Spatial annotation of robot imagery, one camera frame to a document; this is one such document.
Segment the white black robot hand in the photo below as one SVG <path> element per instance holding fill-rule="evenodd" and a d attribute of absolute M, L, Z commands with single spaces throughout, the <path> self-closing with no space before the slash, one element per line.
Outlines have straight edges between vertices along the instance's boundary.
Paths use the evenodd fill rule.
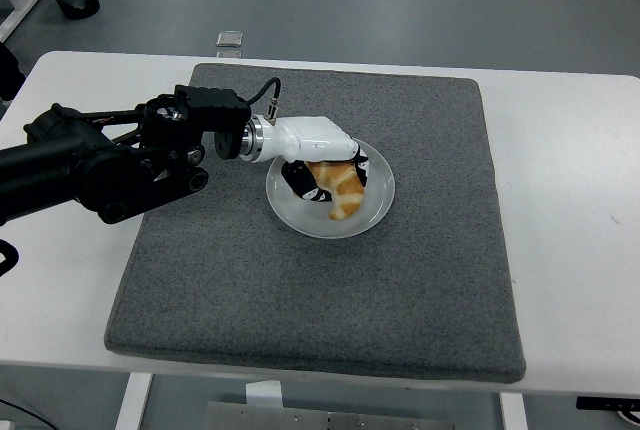
<path fill-rule="evenodd" d="M 326 117 L 284 117 L 263 123 L 260 158 L 284 160 L 282 175 L 293 193 L 309 201 L 336 201 L 338 187 L 362 193 L 369 159 L 360 144 Z"/>

